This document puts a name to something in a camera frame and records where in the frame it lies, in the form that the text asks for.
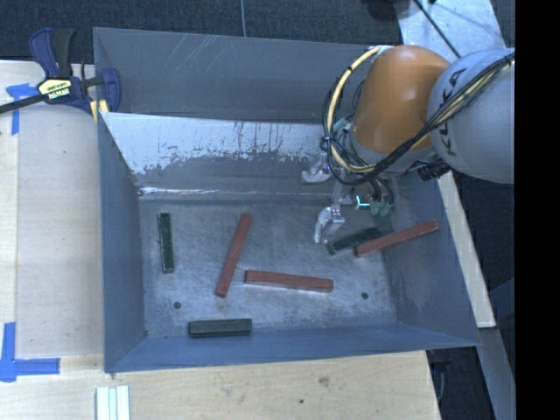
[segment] rectangular bar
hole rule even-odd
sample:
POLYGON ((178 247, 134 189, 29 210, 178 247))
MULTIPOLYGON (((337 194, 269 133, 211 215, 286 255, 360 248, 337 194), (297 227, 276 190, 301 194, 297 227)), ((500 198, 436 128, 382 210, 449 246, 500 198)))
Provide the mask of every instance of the rectangular bar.
POLYGON ((161 248, 161 263, 164 274, 171 274, 175 269, 172 243, 172 220, 168 213, 160 213, 159 220, 159 246, 161 248))
POLYGON ((253 329, 250 318, 227 318, 218 320, 194 320, 189 322, 189 335, 193 338, 216 336, 239 336, 249 334, 253 329))
POLYGON ((393 234, 386 234, 381 238, 376 240, 364 242, 354 248, 356 255, 364 256, 371 252, 377 252, 402 242, 407 242, 409 240, 414 240, 415 238, 420 238, 421 236, 437 232, 439 230, 439 222, 436 220, 429 220, 416 224, 415 226, 404 228, 393 234))
POLYGON ((326 245, 326 250, 328 250, 329 254, 333 256, 341 250, 353 248, 355 246, 358 246, 359 244, 362 244, 363 242, 368 242, 379 238, 382 235, 383 234, 375 227, 367 228, 355 234, 349 234, 347 236, 339 238, 338 240, 329 242, 326 245))
POLYGON ((214 292, 214 294, 220 298, 224 298, 228 294, 229 285, 234 277, 235 267, 237 266, 239 257, 242 254, 243 244, 245 244, 245 239, 247 238, 247 233, 249 232, 252 220, 253 217, 248 213, 242 214, 239 219, 237 230, 235 230, 234 240, 231 243, 226 262, 224 263, 223 271, 221 272, 220 281, 218 282, 218 286, 214 292))
POLYGON ((277 288, 287 288, 289 290, 331 292, 334 289, 334 281, 330 278, 295 276, 292 274, 265 272, 262 270, 245 271, 244 282, 246 284, 275 286, 277 288))

